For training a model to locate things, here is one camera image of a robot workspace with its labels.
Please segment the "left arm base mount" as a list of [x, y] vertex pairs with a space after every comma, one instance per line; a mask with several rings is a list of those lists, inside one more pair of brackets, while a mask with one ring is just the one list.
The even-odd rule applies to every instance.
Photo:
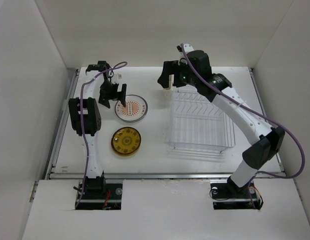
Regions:
[[105, 177], [85, 178], [73, 189], [76, 191], [76, 210], [117, 211], [122, 206], [123, 182]]

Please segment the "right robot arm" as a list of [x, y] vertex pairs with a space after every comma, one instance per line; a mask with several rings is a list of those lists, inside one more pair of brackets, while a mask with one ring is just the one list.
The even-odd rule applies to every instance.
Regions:
[[176, 88], [192, 86], [210, 103], [220, 108], [243, 132], [250, 147], [242, 153], [242, 161], [227, 180], [227, 193], [232, 197], [242, 194], [258, 170], [279, 151], [285, 131], [272, 127], [255, 113], [239, 96], [232, 83], [222, 74], [213, 73], [209, 56], [192, 45], [177, 46], [178, 60], [165, 61], [157, 82], [169, 87], [169, 77], [174, 76]]

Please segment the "orange sunburst plate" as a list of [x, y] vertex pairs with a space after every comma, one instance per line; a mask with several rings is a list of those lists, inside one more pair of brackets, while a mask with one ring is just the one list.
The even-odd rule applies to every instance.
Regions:
[[126, 123], [136, 123], [143, 119], [148, 112], [146, 100], [139, 95], [127, 95], [125, 103], [126, 106], [123, 106], [120, 101], [115, 104], [115, 114]]

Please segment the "yellow patterned plate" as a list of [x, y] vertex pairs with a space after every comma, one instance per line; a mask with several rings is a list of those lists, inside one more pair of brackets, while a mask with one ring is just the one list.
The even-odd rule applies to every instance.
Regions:
[[122, 157], [129, 157], [135, 154], [141, 145], [142, 138], [135, 128], [122, 127], [118, 129], [111, 138], [113, 152]]

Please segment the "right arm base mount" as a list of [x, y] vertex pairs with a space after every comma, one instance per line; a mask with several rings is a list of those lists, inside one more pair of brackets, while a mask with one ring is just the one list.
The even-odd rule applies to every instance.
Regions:
[[212, 198], [214, 210], [261, 210], [264, 204], [263, 197], [254, 182], [242, 189], [232, 191], [226, 182], [215, 181], [210, 183], [209, 196]]

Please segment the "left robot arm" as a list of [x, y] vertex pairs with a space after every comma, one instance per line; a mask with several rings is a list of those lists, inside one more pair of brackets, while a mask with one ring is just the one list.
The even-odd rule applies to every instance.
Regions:
[[114, 71], [127, 65], [122, 61], [111, 67], [106, 61], [99, 61], [86, 68], [88, 80], [80, 88], [80, 96], [68, 101], [70, 120], [73, 130], [83, 140], [86, 155], [83, 179], [96, 179], [102, 176], [103, 169], [99, 158], [98, 131], [101, 130], [102, 119], [98, 104], [110, 108], [109, 101], [119, 101], [126, 106], [127, 85], [112, 82]]

